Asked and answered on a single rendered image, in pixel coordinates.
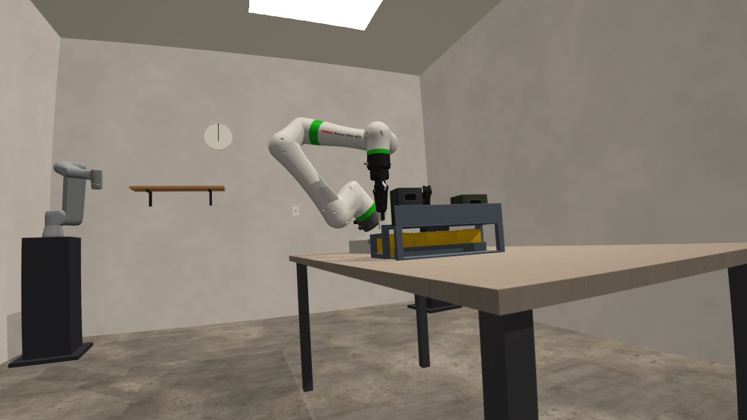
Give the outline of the yellow bin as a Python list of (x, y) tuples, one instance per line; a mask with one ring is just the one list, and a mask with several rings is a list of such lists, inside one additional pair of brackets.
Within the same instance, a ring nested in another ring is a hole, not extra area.
[(453, 244), (453, 230), (438, 232), (416, 232), (416, 246)]
[(480, 242), (480, 241), (482, 242), (480, 229), (453, 230), (453, 243), (454, 244), (472, 243), (472, 242)]
[[(390, 256), (395, 256), (395, 239), (394, 234), (389, 234), (390, 241)], [(414, 247), (416, 246), (416, 233), (415, 232), (403, 232), (403, 247)], [(377, 253), (382, 253), (382, 238), (377, 239)]]

